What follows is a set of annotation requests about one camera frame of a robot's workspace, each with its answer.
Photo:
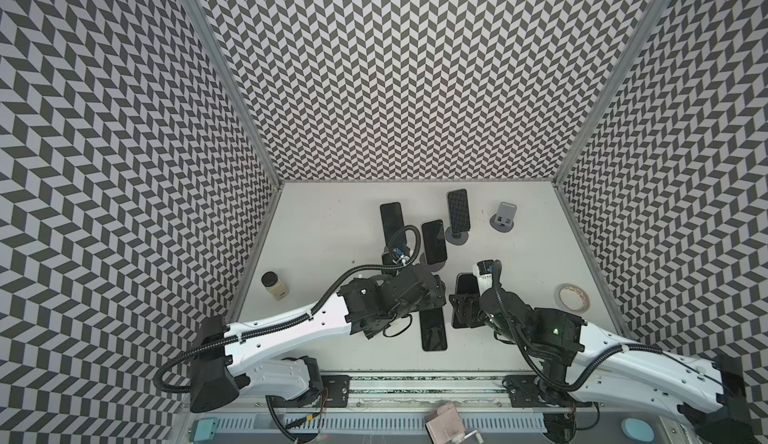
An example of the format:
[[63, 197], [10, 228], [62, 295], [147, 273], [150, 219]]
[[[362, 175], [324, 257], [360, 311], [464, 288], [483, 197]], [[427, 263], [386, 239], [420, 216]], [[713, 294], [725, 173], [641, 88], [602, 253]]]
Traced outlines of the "grey round phone stand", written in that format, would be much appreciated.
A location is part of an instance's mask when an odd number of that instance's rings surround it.
[[508, 233], [514, 228], [514, 220], [517, 214], [517, 206], [508, 202], [501, 202], [496, 213], [490, 219], [491, 227], [500, 233]]

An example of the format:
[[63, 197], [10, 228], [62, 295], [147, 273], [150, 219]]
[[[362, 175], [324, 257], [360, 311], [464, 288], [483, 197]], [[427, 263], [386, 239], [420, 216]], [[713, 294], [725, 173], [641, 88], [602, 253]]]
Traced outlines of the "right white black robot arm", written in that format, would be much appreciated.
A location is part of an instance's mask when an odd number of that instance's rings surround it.
[[458, 321], [515, 346], [543, 403], [614, 404], [688, 425], [707, 443], [756, 442], [740, 359], [673, 354], [573, 313], [534, 308], [502, 287], [500, 261], [481, 261], [473, 274], [477, 292], [449, 298]]

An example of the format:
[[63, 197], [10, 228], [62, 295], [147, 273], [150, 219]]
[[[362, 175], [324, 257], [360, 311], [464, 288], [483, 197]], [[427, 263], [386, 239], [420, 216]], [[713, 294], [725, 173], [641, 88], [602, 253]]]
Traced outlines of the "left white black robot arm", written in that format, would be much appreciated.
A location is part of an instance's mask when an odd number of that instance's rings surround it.
[[204, 319], [192, 347], [157, 369], [154, 387], [189, 395], [195, 413], [219, 409], [247, 392], [300, 406], [314, 402], [322, 386], [317, 361], [286, 353], [335, 337], [388, 338], [396, 321], [445, 306], [443, 281], [419, 261], [425, 231], [402, 227], [387, 244], [391, 264], [345, 271], [311, 305], [249, 322]]

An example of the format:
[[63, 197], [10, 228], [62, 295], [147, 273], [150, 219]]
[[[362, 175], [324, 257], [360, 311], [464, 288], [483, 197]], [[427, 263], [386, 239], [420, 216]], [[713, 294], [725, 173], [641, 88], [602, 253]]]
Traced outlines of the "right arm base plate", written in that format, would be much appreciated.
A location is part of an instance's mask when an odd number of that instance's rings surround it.
[[576, 401], [567, 393], [540, 384], [539, 378], [532, 374], [507, 375], [501, 385], [513, 408], [579, 409], [593, 406], [591, 402]]

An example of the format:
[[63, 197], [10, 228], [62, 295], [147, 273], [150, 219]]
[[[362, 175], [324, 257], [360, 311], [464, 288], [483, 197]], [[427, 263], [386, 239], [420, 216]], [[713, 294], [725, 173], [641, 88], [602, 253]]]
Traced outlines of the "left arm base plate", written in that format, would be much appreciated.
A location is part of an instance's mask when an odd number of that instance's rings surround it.
[[351, 377], [349, 375], [322, 375], [322, 384], [312, 383], [302, 396], [286, 401], [285, 408], [346, 408], [348, 405]]

